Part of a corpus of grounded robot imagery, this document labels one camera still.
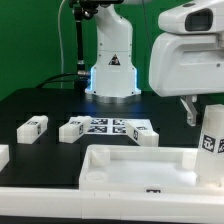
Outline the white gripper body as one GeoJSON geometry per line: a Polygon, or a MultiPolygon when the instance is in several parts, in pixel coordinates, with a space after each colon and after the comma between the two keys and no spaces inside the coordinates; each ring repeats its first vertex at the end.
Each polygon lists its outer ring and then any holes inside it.
{"type": "Polygon", "coordinates": [[[224,92],[224,0],[191,0],[162,12],[149,84],[160,96],[224,92]]]}

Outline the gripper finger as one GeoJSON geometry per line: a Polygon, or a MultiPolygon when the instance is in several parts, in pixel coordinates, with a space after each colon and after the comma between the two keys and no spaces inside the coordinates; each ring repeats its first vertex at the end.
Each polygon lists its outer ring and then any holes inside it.
{"type": "Polygon", "coordinates": [[[196,95],[181,96],[180,100],[187,112],[187,123],[190,126],[195,126],[197,121],[197,110],[194,104],[197,102],[197,96],[196,95]]]}

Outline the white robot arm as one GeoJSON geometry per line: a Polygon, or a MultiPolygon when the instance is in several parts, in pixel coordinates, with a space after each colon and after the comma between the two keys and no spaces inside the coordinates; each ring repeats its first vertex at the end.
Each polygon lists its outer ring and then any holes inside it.
{"type": "MultiPolygon", "coordinates": [[[[95,19],[97,61],[85,90],[89,99],[123,103],[141,94],[132,64],[132,25],[116,4],[140,0],[69,0],[77,19],[95,19]]],[[[179,96],[194,126],[201,94],[224,92],[224,0],[191,0],[162,12],[150,57],[149,85],[161,97],[179,96]]]]}

